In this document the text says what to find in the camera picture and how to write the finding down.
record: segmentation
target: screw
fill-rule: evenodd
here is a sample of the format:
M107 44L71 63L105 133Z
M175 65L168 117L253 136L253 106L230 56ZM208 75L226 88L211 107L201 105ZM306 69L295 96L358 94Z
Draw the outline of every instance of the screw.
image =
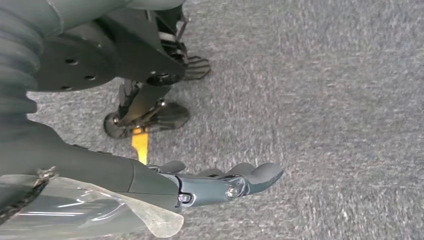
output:
M192 199L192 197L190 195L187 195L187 194L180 194L178 196L178 201L180 201L181 203L188 203L188 202L190 202L191 199Z
M237 197L237 195L239 195L239 190L235 186L230 186L228 188L228 190L226 191L226 196L229 199L233 199L233 198Z
M159 107L165 107L166 102L165 102L165 100L163 98L161 98L161 99L159 99L159 101L156 104Z

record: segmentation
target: yellow floor marking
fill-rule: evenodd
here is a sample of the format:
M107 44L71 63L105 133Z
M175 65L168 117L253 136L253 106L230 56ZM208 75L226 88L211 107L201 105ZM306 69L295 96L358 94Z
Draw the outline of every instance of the yellow floor marking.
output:
M141 132L142 130L140 128L134 130L134 133L137 135L132 136L131 145L133 148L135 148L135 150L137 150L138 160L142 164L147 165L147 154L149 151L149 134L138 134Z

